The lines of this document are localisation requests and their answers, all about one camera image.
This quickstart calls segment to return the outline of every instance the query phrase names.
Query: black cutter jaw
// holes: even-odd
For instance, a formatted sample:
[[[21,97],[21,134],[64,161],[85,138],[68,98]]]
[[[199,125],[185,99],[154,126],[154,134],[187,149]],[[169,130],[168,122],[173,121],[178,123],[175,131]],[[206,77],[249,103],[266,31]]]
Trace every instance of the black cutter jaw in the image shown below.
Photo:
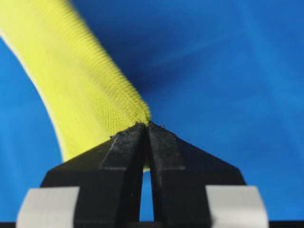
[[[151,171],[154,222],[139,222],[143,166]],[[238,168],[141,123],[51,169],[41,187],[79,186],[75,228],[210,228],[206,185],[245,185]],[[304,227],[270,222],[270,227]],[[3,223],[0,227],[15,227]]]

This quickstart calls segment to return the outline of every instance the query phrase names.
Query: blue backdrop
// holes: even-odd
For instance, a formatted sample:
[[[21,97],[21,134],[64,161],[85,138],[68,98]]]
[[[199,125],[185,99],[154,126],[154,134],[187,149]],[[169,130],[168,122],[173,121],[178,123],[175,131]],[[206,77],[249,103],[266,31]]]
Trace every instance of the blue backdrop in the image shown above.
[[[240,168],[271,220],[304,219],[304,1],[72,2],[152,120]],[[61,163],[47,112],[0,41],[0,221]],[[152,220],[145,174],[142,220]]]

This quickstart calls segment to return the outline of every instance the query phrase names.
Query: blue background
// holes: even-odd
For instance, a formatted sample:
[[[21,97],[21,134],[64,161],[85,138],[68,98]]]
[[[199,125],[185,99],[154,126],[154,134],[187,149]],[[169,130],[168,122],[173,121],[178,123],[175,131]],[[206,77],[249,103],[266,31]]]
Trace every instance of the blue background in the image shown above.
[[[271,220],[304,219],[304,1],[72,1],[152,120],[239,167]],[[0,41],[0,221],[61,163],[48,114]],[[142,220],[152,220],[144,175]]]

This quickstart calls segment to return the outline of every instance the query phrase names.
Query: white tape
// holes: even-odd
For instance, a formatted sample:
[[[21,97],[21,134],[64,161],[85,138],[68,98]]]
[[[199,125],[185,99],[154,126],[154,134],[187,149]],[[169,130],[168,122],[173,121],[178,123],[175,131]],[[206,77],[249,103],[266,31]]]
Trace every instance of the white tape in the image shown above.
[[[255,186],[206,186],[212,228],[268,228],[268,216]]]
[[[17,228],[73,228],[79,187],[30,189],[18,213]]]

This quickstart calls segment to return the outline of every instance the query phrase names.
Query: yellow fabric sleeve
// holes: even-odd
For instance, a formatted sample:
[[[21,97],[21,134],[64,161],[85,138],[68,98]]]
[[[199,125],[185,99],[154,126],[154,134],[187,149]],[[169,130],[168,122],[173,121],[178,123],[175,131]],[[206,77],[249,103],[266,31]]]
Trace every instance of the yellow fabric sleeve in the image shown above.
[[[68,1],[1,0],[0,35],[36,86],[64,161],[148,123],[148,106]]]

